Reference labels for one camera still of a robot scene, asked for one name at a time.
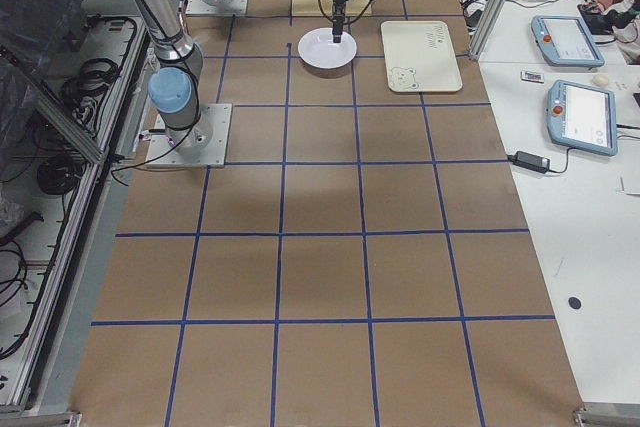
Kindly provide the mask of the cream bear tray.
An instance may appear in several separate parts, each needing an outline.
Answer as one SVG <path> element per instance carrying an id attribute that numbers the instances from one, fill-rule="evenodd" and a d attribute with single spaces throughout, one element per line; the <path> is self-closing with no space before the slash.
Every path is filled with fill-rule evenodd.
<path id="1" fill-rule="evenodd" d="M 455 93 L 462 89 L 456 54 L 442 21 L 381 24 L 388 87 L 395 93 Z"/>

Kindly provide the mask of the bamboo cutting board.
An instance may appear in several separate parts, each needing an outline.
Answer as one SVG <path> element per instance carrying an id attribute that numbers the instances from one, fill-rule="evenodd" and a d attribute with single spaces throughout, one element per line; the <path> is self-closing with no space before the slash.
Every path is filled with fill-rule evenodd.
<path id="1" fill-rule="evenodd" d="M 331 0 L 292 0 L 292 15 L 294 17 L 321 17 L 318 1 L 321 1 L 324 12 L 327 15 L 331 15 Z M 368 0 L 349 0 L 346 3 L 346 16 L 354 18 L 363 9 L 366 9 L 365 16 L 371 15 L 371 7 L 368 5 Z"/>

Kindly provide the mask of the white round plate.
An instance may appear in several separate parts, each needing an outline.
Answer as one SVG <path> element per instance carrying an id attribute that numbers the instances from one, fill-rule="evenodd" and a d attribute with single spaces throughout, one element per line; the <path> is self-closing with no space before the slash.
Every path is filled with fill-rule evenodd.
<path id="1" fill-rule="evenodd" d="M 357 53 L 357 43 L 348 33 L 335 42 L 331 27 L 311 30 L 298 42 L 298 52 L 302 60 L 316 68 L 340 68 L 351 62 Z"/>

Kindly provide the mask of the far blue teach pendant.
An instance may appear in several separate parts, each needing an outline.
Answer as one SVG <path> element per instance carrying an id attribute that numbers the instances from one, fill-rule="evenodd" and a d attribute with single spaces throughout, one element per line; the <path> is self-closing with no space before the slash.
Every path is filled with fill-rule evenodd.
<path id="1" fill-rule="evenodd" d="M 530 27 L 544 60 L 551 66 L 596 68 L 605 64 L 582 18 L 537 15 Z"/>

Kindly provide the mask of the black power adapter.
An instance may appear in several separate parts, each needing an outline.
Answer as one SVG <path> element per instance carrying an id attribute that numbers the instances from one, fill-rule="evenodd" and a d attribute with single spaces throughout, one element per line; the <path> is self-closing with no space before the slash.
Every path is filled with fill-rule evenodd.
<path id="1" fill-rule="evenodd" d="M 507 159 L 512 165 L 532 172 L 546 174 L 550 171 L 550 160 L 548 158 L 529 152 L 516 151 L 513 154 L 509 154 Z"/>

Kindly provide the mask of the near blue teach pendant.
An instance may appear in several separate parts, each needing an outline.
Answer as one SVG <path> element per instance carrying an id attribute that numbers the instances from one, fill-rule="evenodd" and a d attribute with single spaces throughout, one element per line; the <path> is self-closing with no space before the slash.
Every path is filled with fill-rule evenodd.
<path id="1" fill-rule="evenodd" d="M 557 80 L 548 92 L 546 126 L 557 145 L 613 157 L 618 153 L 615 94 Z"/>

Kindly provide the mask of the blue teach pendant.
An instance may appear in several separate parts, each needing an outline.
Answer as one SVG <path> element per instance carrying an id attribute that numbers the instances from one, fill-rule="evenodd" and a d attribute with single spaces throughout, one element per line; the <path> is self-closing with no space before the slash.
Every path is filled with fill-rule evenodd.
<path id="1" fill-rule="evenodd" d="M 557 145 L 613 157 L 618 153 L 615 94 L 557 80 L 548 92 L 546 126 Z"/>
<path id="2" fill-rule="evenodd" d="M 605 64 L 582 18 L 537 15 L 530 27 L 544 60 L 551 66 L 596 68 Z"/>

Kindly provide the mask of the small white label box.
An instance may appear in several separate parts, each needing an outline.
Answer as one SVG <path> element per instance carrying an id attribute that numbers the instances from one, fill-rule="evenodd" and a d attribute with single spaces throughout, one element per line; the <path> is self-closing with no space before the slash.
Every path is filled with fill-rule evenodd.
<path id="1" fill-rule="evenodd" d="M 520 73 L 522 81 L 543 84 L 545 82 L 544 75 L 538 72 L 523 70 Z"/>

